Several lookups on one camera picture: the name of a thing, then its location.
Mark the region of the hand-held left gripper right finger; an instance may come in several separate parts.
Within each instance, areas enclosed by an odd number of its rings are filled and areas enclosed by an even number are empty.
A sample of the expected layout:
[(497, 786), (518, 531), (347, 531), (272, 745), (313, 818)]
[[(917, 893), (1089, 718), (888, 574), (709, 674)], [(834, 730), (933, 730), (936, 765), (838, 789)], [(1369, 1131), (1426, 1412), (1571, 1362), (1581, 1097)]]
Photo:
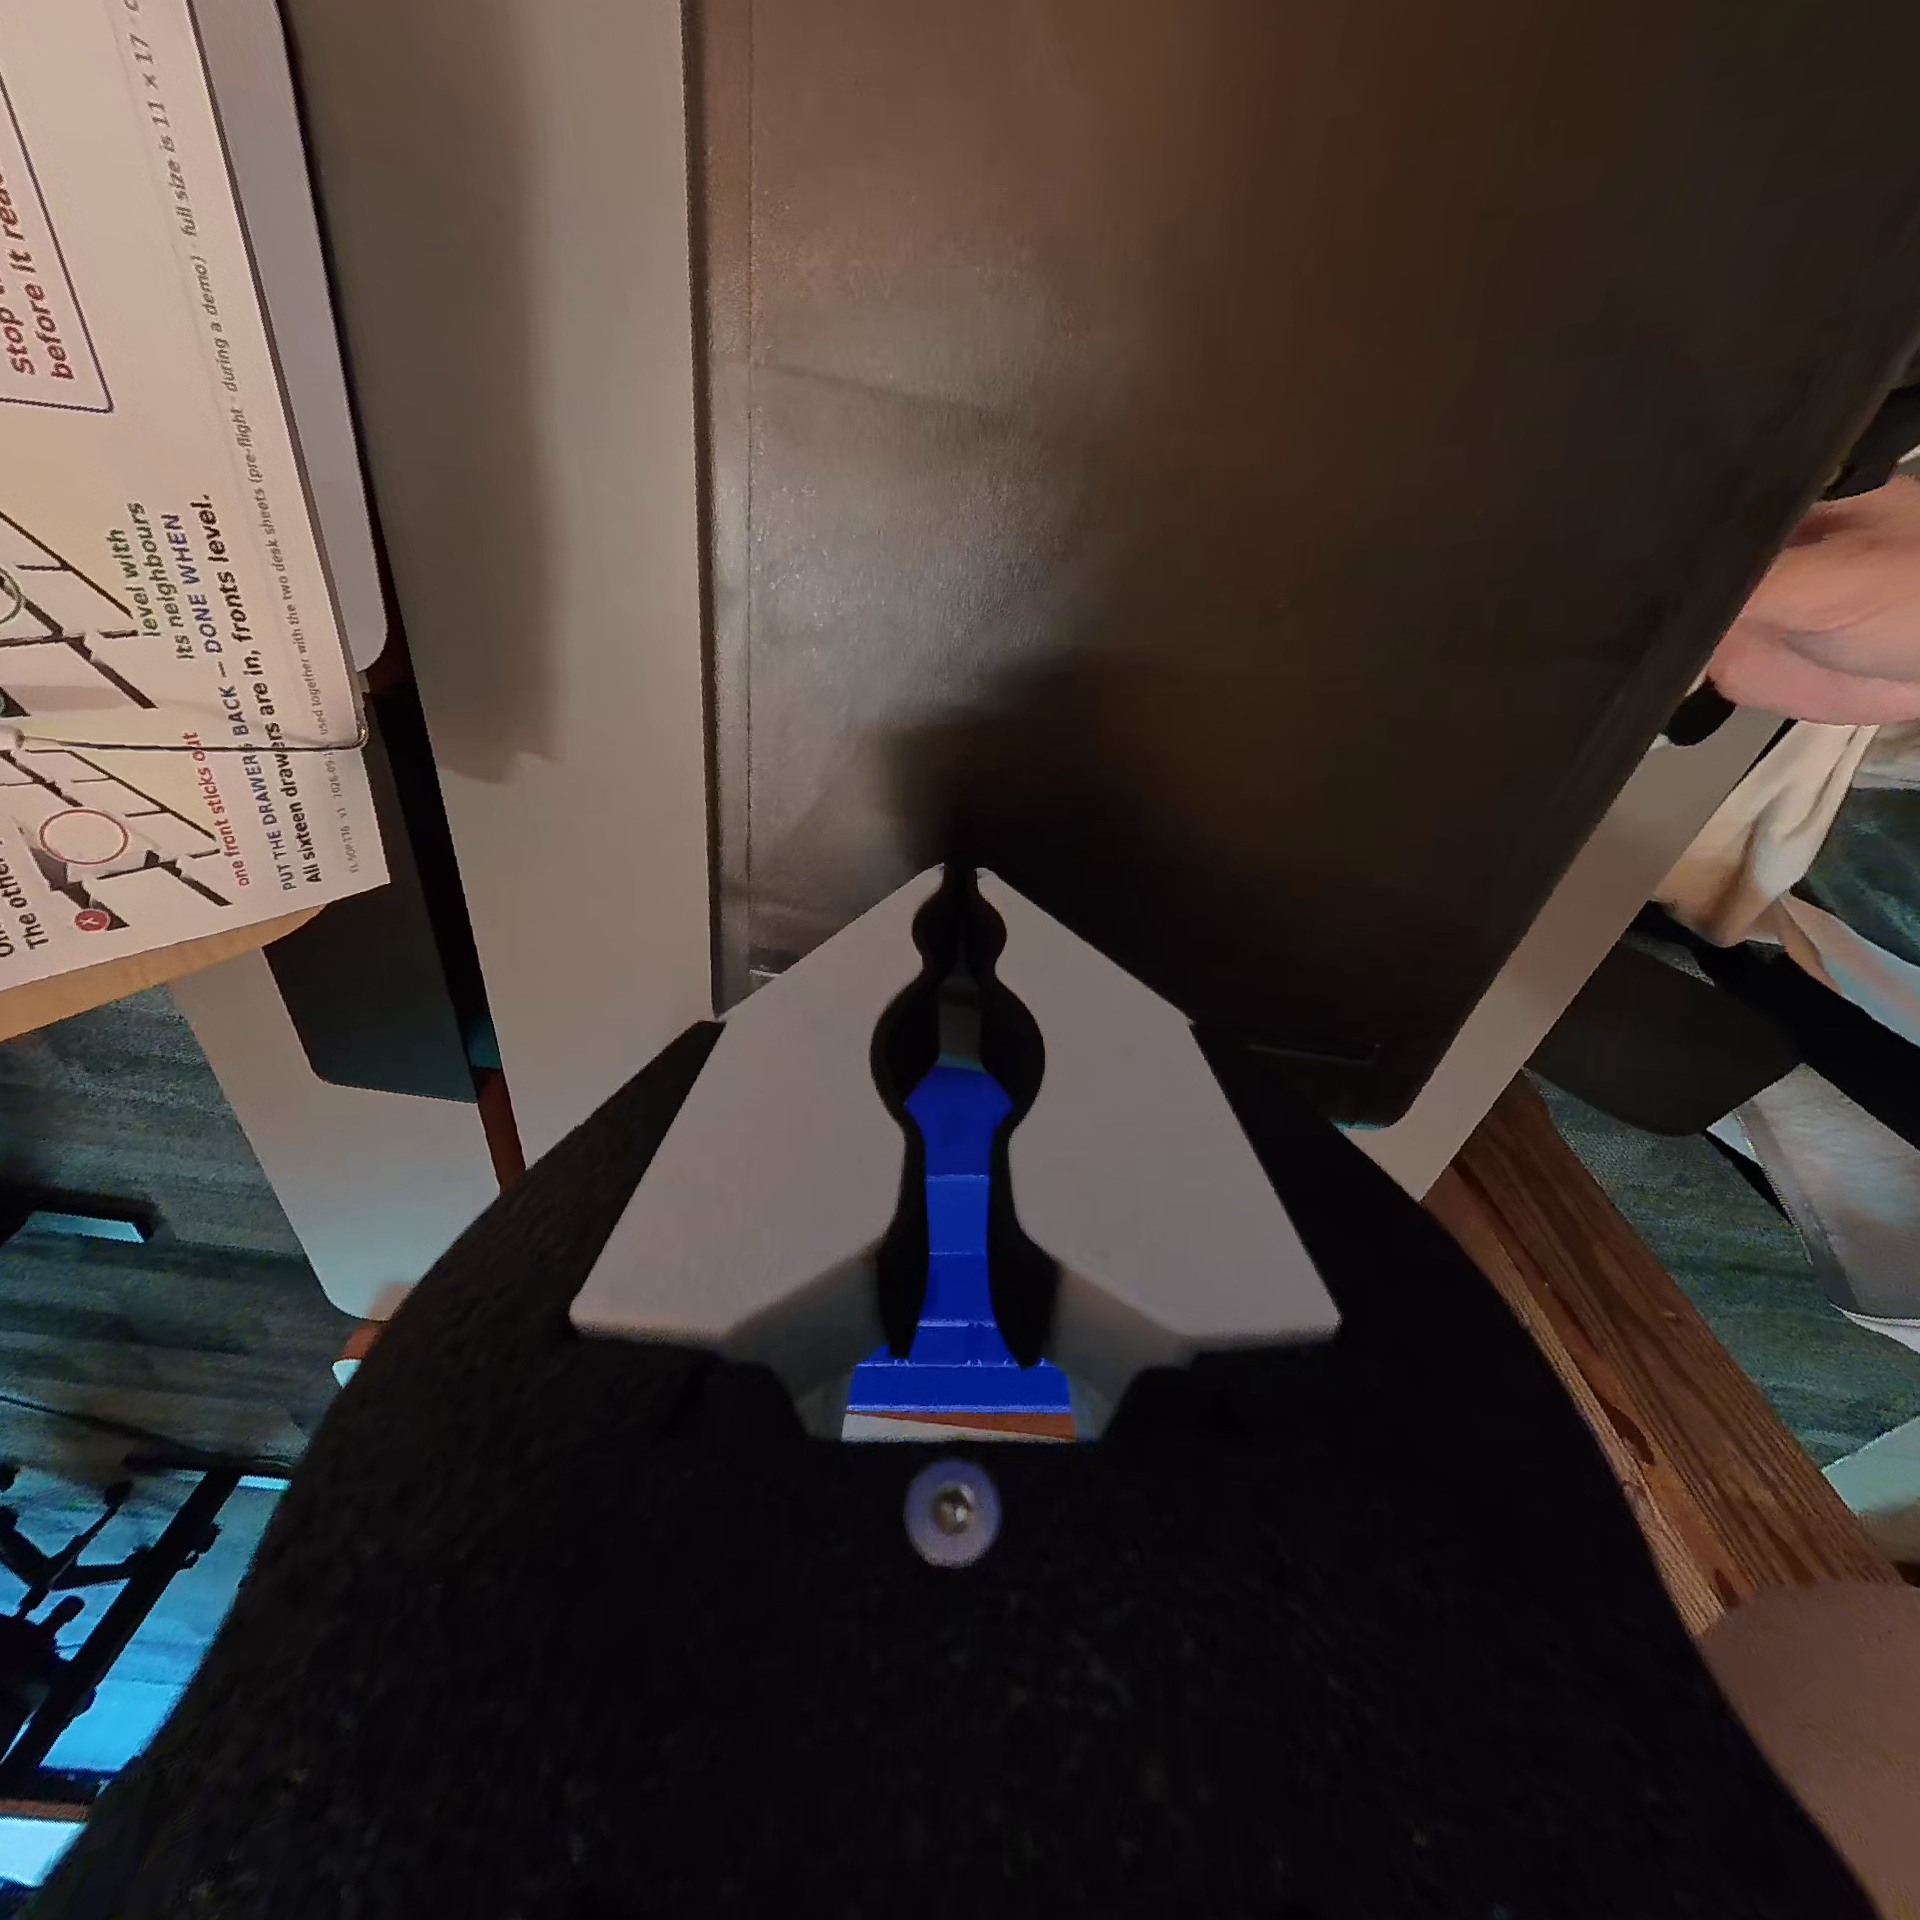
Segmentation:
[(1328, 1342), (1328, 1285), (1187, 1014), (991, 872), (976, 898), (981, 1064), (1014, 1101), (991, 1197), (1008, 1352), (1103, 1434), (1141, 1373)]

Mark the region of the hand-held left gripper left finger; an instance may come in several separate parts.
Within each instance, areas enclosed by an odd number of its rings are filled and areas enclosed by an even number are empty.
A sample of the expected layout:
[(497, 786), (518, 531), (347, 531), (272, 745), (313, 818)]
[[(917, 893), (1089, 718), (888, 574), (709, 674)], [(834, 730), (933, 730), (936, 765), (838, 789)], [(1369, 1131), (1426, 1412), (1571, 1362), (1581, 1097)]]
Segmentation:
[(776, 1373), (840, 1434), (853, 1372), (911, 1342), (928, 1283), (926, 1142), (965, 907), (925, 872), (734, 1009), (569, 1322)]

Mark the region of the black drawer cabinet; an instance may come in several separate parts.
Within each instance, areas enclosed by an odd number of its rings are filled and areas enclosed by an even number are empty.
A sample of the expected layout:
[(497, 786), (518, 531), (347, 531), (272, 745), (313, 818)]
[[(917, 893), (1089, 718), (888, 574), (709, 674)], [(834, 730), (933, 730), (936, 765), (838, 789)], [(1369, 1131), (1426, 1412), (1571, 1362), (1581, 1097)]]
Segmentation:
[(743, 998), (967, 850), (1399, 1120), (1915, 342), (1915, 4), (687, 4)]

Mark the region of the person's left forearm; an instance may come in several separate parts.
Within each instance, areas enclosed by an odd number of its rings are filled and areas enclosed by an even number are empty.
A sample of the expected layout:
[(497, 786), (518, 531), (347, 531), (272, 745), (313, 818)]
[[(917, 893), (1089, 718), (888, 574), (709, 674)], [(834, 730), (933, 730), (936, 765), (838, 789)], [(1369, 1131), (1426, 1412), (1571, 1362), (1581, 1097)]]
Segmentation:
[(1727, 1612), (1702, 1657), (1882, 1915), (1919, 1915), (1919, 1592), (1817, 1582)]

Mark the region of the wooden desk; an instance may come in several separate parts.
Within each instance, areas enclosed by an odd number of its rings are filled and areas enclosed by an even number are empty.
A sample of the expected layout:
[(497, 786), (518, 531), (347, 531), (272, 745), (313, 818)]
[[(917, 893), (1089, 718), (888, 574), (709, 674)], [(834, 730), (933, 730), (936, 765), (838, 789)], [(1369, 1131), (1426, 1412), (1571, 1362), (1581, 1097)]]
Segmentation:
[(1694, 1638), (1765, 1593), (1915, 1586), (1874, 1548), (1519, 1075), (1424, 1208), (1571, 1395)]

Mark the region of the person's right hand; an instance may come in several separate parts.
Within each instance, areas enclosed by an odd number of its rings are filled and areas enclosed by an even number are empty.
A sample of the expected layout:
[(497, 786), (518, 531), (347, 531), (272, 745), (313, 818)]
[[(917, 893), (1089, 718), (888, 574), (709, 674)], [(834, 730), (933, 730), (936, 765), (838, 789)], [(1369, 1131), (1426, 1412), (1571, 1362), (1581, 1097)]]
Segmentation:
[(1815, 506), (1715, 648), (1707, 682), (1798, 722), (1915, 722), (1915, 480)]

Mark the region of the black office chair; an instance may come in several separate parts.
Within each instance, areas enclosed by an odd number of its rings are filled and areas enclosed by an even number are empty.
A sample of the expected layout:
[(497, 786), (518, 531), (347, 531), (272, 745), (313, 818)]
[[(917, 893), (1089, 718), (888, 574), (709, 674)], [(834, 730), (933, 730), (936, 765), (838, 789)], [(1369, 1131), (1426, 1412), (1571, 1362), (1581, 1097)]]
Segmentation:
[(1830, 1304), (1919, 1344), (1919, 1054), (1774, 944), (1650, 907), (1531, 1067), (1655, 1136), (1705, 1136), (1793, 1225)]

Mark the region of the light wooden board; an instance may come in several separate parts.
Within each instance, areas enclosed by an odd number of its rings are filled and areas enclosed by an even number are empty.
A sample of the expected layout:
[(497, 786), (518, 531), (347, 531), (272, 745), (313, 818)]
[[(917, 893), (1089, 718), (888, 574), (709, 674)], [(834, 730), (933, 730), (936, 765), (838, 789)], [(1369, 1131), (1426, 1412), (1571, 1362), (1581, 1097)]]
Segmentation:
[(136, 992), (169, 986), (243, 954), (258, 954), (319, 917), (319, 907), (226, 928), (197, 939), (139, 952), (94, 968), (3, 989), (0, 1041), (13, 1042), (48, 1025), (91, 1012)]

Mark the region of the beige pants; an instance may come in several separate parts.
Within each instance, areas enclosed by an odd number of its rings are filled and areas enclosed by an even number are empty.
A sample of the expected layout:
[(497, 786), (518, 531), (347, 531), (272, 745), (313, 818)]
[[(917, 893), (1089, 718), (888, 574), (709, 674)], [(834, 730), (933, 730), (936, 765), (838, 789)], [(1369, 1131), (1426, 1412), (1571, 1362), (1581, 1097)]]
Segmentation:
[(1778, 948), (1919, 1042), (1919, 725), (1790, 725), (1653, 900), (1720, 948)]

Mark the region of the black chair base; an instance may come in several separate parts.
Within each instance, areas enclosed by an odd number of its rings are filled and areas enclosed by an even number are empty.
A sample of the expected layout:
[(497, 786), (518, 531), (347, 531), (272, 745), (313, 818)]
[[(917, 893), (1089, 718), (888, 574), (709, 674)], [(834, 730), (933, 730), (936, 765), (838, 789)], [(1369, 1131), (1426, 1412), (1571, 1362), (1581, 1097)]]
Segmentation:
[(105, 1480), (6, 1452), (6, 1814), (78, 1820), (161, 1732), (295, 1461), (134, 1448)]

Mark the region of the printed instruction sheet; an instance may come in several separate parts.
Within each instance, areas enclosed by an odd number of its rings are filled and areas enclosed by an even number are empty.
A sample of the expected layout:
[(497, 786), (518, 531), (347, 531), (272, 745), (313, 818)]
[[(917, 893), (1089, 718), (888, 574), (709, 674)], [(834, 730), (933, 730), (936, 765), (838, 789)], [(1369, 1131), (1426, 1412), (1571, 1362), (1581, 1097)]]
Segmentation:
[(3, 4), (3, 978), (387, 882), (389, 637), (277, 4)]

